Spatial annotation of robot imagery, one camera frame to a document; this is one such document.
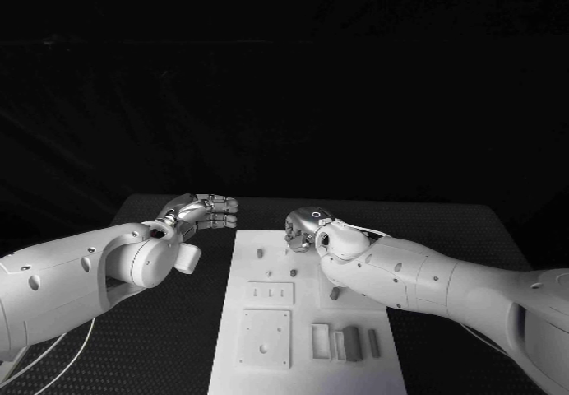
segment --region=robotic hand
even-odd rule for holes
[[[0,259],[0,360],[66,333],[125,298],[157,286],[174,267],[191,274],[200,250],[184,241],[235,228],[238,201],[186,194],[154,221],[131,223],[16,251]]]
[[[435,314],[474,328],[546,393],[569,394],[569,269],[513,272],[459,261],[347,225],[321,207],[292,211],[285,232],[292,251],[315,247],[336,286],[393,309]]]

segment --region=textured black mat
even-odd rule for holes
[[[174,197],[132,195],[112,225],[154,219]],[[282,230],[288,213],[318,204],[347,223],[413,240],[454,258],[530,270],[488,207],[253,197],[238,200],[242,230]],[[155,289],[127,299],[96,318],[83,353],[43,394],[207,393],[233,241],[235,230],[197,233],[190,239],[203,250],[196,273],[186,276],[174,270]],[[520,367],[457,323],[426,314],[387,312],[409,395],[543,395]],[[68,365],[88,329],[86,323],[69,332],[49,356],[0,393],[36,393]],[[21,367],[52,342],[30,348]]]

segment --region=table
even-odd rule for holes
[[[154,219],[176,196],[131,195],[111,225]],[[281,230],[292,210],[320,205],[347,223],[382,230],[457,259],[531,270],[485,206],[235,198],[242,230]],[[157,288],[96,318],[83,353],[43,394],[207,393],[233,241],[235,230],[197,232],[190,243],[203,255],[194,274],[186,276],[174,270]],[[409,395],[543,395],[521,368],[454,321],[393,309],[387,314]],[[76,354],[89,325],[69,332],[50,355],[0,393],[33,394],[42,388]],[[50,343],[30,348],[21,367]]]

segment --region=robotic arm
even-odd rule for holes
[[[124,299],[157,286],[174,267],[191,274],[200,250],[184,241],[235,228],[238,201],[186,194],[154,221],[53,240],[0,259],[0,360],[66,333]]]
[[[546,393],[569,395],[569,269],[513,272],[459,261],[346,224],[321,207],[295,210],[285,231],[292,251],[315,247],[336,286],[474,328]]]

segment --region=dark background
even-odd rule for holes
[[[566,267],[565,2],[1,18],[0,255],[105,227],[132,193],[217,193],[485,204],[533,267]]]

